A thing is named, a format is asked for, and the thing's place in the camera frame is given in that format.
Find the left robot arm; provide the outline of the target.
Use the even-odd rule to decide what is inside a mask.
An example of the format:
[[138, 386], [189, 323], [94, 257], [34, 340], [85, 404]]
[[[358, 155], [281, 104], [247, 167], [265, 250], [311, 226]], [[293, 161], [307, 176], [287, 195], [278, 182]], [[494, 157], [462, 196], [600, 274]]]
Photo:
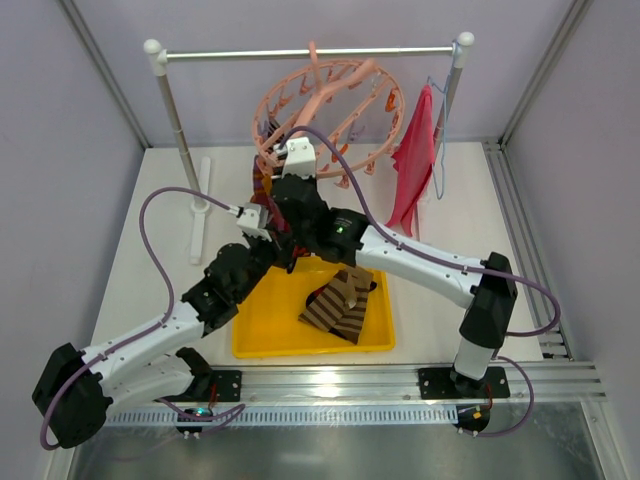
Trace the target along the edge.
[[123, 410], [202, 394], [211, 369], [191, 342], [230, 322], [271, 268], [290, 264], [292, 251], [288, 238], [227, 244], [198, 283], [169, 298], [165, 313], [99, 345], [66, 343], [54, 350], [32, 394], [43, 416], [42, 446], [73, 448]]

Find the beige brown striped sock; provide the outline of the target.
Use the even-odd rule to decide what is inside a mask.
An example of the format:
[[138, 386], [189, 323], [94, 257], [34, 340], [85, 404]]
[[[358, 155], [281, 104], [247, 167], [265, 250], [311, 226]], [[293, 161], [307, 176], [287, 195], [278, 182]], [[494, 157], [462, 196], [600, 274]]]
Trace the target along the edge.
[[339, 336], [356, 345], [364, 327], [369, 294], [377, 288], [373, 274], [359, 267], [346, 267], [336, 277], [345, 297], [341, 316], [334, 326]]

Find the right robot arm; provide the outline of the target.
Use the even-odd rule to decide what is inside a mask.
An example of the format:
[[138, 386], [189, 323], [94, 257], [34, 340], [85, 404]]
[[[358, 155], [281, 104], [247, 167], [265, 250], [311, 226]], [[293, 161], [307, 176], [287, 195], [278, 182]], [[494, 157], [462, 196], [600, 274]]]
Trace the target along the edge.
[[330, 263], [390, 273], [463, 308], [450, 379], [462, 397], [486, 394], [489, 363], [504, 344], [517, 299], [505, 256], [458, 257], [375, 223], [368, 211], [331, 208], [312, 178], [283, 175], [271, 197], [298, 246]]

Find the pink round clip hanger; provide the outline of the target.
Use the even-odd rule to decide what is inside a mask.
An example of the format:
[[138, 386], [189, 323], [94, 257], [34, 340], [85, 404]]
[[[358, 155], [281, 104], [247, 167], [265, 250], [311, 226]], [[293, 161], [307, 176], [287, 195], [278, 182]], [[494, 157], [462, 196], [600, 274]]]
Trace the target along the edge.
[[[352, 170], [374, 174], [378, 158], [394, 152], [404, 120], [406, 102], [398, 81], [374, 59], [322, 60], [313, 41], [309, 57], [309, 65], [276, 83], [256, 109], [252, 136], [262, 171], [276, 173], [282, 161], [275, 150], [283, 137], [307, 125], [326, 135]], [[392, 89], [397, 108], [386, 112]]]

